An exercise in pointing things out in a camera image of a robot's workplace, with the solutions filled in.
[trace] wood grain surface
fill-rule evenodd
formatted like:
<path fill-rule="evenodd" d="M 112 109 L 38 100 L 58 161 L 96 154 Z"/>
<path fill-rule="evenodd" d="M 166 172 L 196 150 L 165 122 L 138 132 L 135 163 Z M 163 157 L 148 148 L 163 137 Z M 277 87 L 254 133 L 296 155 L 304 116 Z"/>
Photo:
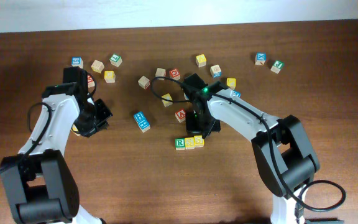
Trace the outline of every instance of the wood grain surface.
<path fill-rule="evenodd" d="M 254 65 L 256 52 L 267 53 L 267 65 Z M 119 68 L 109 63 L 112 53 L 122 56 Z M 206 67 L 196 66 L 198 54 L 205 54 Z M 142 75 L 153 78 L 157 67 L 179 69 L 181 80 L 196 72 L 212 83 L 209 68 L 219 64 L 219 80 L 236 78 L 243 100 L 282 118 L 297 116 L 321 163 L 315 179 L 347 190 L 339 209 L 305 217 L 358 223 L 358 20 L 0 34 L 0 161 L 26 142 L 28 108 L 46 86 L 61 83 L 63 68 L 77 55 L 98 81 L 95 97 L 114 114 L 109 129 L 91 138 L 70 134 L 65 151 L 81 204 L 94 216 L 108 223 L 269 218 L 272 194 L 251 144 L 223 124 L 204 148 L 177 152 L 174 139 L 187 135 L 175 112 L 191 105 L 164 108 L 137 84 Z M 115 71 L 115 83 L 91 71 L 95 59 Z M 276 59 L 285 63 L 279 74 L 269 70 Z M 158 81 L 156 88 L 183 99 L 173 83 Z M 137 111 L 151 124 L 146 133 L 133 119 Z M 339 198 L 321 185 L 309 190 L 306 202 L 322 207 Z M 0 223 L 12 222 L 0 179 Z"/>

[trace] green block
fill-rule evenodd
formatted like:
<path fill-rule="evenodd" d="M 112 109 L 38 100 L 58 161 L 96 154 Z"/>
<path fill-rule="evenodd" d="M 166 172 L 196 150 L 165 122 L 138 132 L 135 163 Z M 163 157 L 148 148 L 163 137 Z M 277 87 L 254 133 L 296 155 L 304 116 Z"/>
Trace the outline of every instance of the green block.
<path fill-rule="evenodd" d="M 175 139 L 176 149 L 186 149 L 185 139 Z"/>
<path fill-rule="evenodd" d="M 276 60 L 273 64 L 274 67 L 278 68 L 278 69 L 282 69 L 284 67 L 284 63 L 279 61 L 279 60 Z"/>
<path fill-rule="evenodd" d="M 110 60 L 112 60 L 113 62 L 118 62 L 118 60 L 121 58 L 120 55 L 117 54 L 113 54 L 110 58 Z"/>

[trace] toy cube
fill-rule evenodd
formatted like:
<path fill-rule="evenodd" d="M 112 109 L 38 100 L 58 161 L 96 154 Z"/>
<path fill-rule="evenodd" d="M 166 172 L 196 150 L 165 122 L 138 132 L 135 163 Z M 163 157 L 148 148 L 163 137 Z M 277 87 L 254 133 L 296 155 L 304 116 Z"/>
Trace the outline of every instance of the toy cube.
<path fill-rule="evenodd" d="M 175 139 L 175 148 L 177 150 L 185 150 L 185 139 Z"/>
<path fill-rule="evenodd" d="M 73 126 L 71 127 L 71 131 L 76 135 L 76 136 L 80 136 L 80 134 L 76 133 L 78 132 L 77 127 L 73 124 Z"/>
<path fill-rule="evenodd" d="M 92 77 L 88 75 L 88 88 L 94 87 L 94 81 Z"/>
<path fill-rule="evenodd" d="M 169 93 L 167 93 L 167 94 L 165 94 L 165 95 L 163 95 L 161 97 L 164 98 L 164 99 L 167 99 L 167 100 L 172 100 L 172 97 L 171 97 L 171 95 Z M 165 101 L 165 100 L 161 100 L 161 101 L 164 104 L 164 107 L 167 107 L 167 106 L 170 106 L 170 105 L 173 104 L 172 102 L 169 102 L 169 101 Z"/>
<path fill-rule="evenodd" d="M 157 71 L 155 72 L 156 77 L 165 77 L 167 75 L 167 72 L 165 69 L 157 68 Z"/>
<path fill-rule="evenodd" d="M 278 74 L 283 67 L 284 63 L 279 60 L 276 60 L 270 70 Z"/>
<path fill-rule="evenodd" d="M 236 79 L 235 78 L 227 78 L 226 85 L 230 87 L 230 89 L 234 90 L 236 87 Z"/>
<path fill-rule="evenodd" d="M 209 71 L 211 72 L 213 78 L 217 78 L 222 75 L 222 70 L 219 67 L 219 65 L 212 66 L 211 69 L 209 69 Z"/>
<path fill-rule="evenodd" d="M 206 58 L 205 58 L 205 55 L 204 54 L 201 54 L 199 56 L 196 57 L 196 63 L 197 63 L 197 66 L 200 68 L 202 66 L 205 66 L 206 65 Z"/>
<path fill-rule="evenodd" d="M 147 130 L 150 129 L 150 124 L 147 120 L 143 120 L 137 123 L 137 125 L 139 126 L 140 130 L 142 130 L 143 133 L 145 133 Z"/>
<path fill-rule="evenodd" d="M 80 68 L 83 68 L 84 67 L 84 61 L 82 61 L 82 58 L 80 58 L 80 57 L 73 57 L 71 59 L 71 66 L 72 67 L 78 66 Z"/>
<path fill-rule="evenodd" d="M 113 54 L 110 58 L 110 63 L 116 67 L 118 67 L 122 63 L 122 58 L 118 54 Z"/>
<path fill-rule="evenodd" d="M 180 79 L 180 73 L 176 68 L 169 71 L 169 76 L 171 78 L 173 78 L 174 80 L 179 80 Z"/>
<path fill-rule="evenodd" d="M 114 71 L 104 71 L 104 80 L 106 83 L 115 83 L 116 82 L 116 74 Z"/>
<path fill-rule="evenodd" d="M 194 136 L 194 147 L 204 147 L 203 136 Z"/>
<path fill-rule="evenodd" d="M 179 121 L 179 123 L 181 123 L 182 121 L 186 120 L 186 112 L 184 109 L 181 109 L 180 111 L 177 111 L 175 113 L 175 116 L 177 117 L 177 120 Z"/>
<path fill-rule="evenodd" d="M 145 121 L 146 120 L 146 117 L 144 116 L 143 112 L 138 112 L 134 115 L 134 118 L 135 118 L 135 121 L 136 123 L 139 123 L 141 121 Z"/>
<path fill-rule="evenodd" d="M 236 90 L 233 90 L 233 93 L 234 93 L 238 98 L 240 98 L 241 93 L 237 92 Z"/>
<path fill-rule="evenodd" d="M 137 82 L 143 89 L 147 89 L 150 86 L 150 80 L 144 76 Z"/>
<path fill-rule="evenodd" d="M 266 62 L 266 54 L 265 53 L 257 53 L 255 56 L 255 64 L 263 65 Z"/>
<path fill-rule="evenodd" d="M 191 138 L 185 138 L 185 146 L 186 149 L 194 149 L 194 137 Z"/>
<path fill-rule="evenodd" d="M 103 69 L 104 69 L 104 65 L 102 62 L 98 61 L 98 60 L 95 60 L 93 63 L 92 63 L 92 66 L 91 66 L 92 70 L 94 70 L 95 72 L 97 73 L 102 73 Z"/>

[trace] white wall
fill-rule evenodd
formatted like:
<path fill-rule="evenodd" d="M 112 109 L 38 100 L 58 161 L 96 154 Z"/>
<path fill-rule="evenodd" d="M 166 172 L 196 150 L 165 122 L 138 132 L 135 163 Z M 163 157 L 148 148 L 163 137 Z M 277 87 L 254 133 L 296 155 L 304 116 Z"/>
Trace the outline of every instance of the white wall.
<path fill-rule="evenodd" d="M 0 32 L 358 19 L 358 0 L 0 0 Z"/>

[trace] brown tabletop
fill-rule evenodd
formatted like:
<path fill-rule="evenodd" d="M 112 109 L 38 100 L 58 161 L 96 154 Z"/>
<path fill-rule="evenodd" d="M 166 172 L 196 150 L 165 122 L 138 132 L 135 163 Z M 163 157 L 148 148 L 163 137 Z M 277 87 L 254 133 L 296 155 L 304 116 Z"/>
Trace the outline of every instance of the brown tabletop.
<path fill-rule="evenodd" d="M 256 52 L 267 53 L 266 65 L 254 65 Z M 122 56 L 119 68 L 109 62 L 113 53 Z M 198 54 L 207 66 L 196 66 Z M 70 134 L 65 151 L 80 202 L 94 216 L 108 223 L 216 223 L 271 213 L 272 193 L 259 177 L 252 146 L 228 125 L 204 148 L 175 150 L 175 138 L 187 136 L 175 112 L 191 105 L 165 108 L 137 83 L 160 67 L 177 68 L 181 80 L 192 73 L 207 83 L 236 78 L 246 102 L 298 117 L 321 164 L 315 179 L 347 190 L 339 209 L 305 217 L 358 223 L 358 20 L 0 34 L 0 161 L 26 142 L 28 108 L 46 86 L 62 82 L 74 56 L 82 57 L 98 82 L 95 97 L 114 114 L 109 129 L 91 138 Z M 91 70 L 95 59 L 115 71 L 115 83 Z M 279 74 L 269 69 L 274 60 L 285 63 Z M 223 75 L 214 80 L 209 68 L 216 64 Z M 183 100 L 174 83 L 159 82 L 156 89 Z M 151 124 L 146 133 L 134 121 L 137 111 Z M 339 198 L 334 187 L 319 185 L 306 202 L 323 207 Z M 12 222 L 0 178 L 0 223 Z"/>

